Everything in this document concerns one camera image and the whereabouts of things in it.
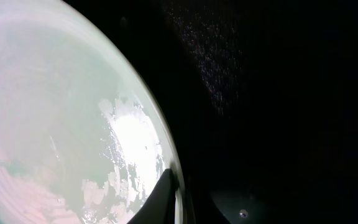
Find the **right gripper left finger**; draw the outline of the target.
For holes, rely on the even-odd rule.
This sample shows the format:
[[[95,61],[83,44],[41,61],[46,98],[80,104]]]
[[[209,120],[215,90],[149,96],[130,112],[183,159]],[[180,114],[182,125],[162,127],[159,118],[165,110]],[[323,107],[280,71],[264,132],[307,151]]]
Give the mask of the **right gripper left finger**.
[[[142,208],[127,224],[174,224],[178,186],[171,169],[165,169]]]

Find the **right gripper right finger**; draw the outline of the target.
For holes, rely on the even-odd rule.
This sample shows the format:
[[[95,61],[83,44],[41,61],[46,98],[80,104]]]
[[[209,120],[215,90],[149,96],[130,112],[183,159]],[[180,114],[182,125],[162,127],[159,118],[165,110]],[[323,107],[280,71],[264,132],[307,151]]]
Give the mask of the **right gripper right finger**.
[[[191,199],[195,223],[229,224],[213,202],[205,183],[199,179],[189,177],[186,189]]]

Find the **mint green plate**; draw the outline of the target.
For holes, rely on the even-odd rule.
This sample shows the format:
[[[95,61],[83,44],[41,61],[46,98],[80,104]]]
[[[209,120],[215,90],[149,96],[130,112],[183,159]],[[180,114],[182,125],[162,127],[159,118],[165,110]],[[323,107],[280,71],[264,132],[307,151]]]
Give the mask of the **mint green plate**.
[[[128,223],[178,154],[119,49],[63,1],[0,1],[0,223]]]

